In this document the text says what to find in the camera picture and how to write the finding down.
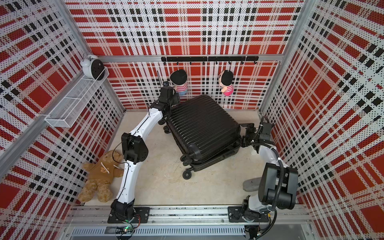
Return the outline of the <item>black hard-shell suitcase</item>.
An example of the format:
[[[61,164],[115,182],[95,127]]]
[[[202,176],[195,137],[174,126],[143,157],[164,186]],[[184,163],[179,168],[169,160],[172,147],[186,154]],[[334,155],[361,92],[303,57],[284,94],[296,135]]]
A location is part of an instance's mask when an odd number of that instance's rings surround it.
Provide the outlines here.
[[[172,134],[182,152],[185,180],[193,172],[234,156],[242,143],[240,124],[208,95],[172,107],[159,125],[166,134]]]

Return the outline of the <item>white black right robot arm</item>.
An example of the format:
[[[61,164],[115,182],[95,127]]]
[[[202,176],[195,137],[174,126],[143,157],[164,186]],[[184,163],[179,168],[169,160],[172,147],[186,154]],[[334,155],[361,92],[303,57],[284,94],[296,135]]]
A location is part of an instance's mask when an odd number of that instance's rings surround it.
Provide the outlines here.
[[[252,123],[241,126],[246,129],[242,147],[252,147],[252,154],[265,161],[265,168],[261,177],[244,181],[243,190],[257,194],[247,196],[241,207],[228,207],[229,222],[266,223],[275,210],[294,208],[299,174],[280,157],[272,140],[274,124],[262,121],[257,128]]]

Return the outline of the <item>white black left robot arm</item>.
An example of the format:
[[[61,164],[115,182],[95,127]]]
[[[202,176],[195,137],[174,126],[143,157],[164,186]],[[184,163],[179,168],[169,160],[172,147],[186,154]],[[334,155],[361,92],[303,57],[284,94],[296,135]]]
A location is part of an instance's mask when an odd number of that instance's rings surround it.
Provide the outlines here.
[[[149,154],[146,138],[159,122],[165,123],[171,108],[180,103],[180,96],[169,86],[160,89],[160,95],[148,108],[147,115],[129,133],[122,134],[124,174],[116,199],[111,204],[111,215],[122,223],[130,223],[136,217],[134,209],[135,188],[140,168]]]

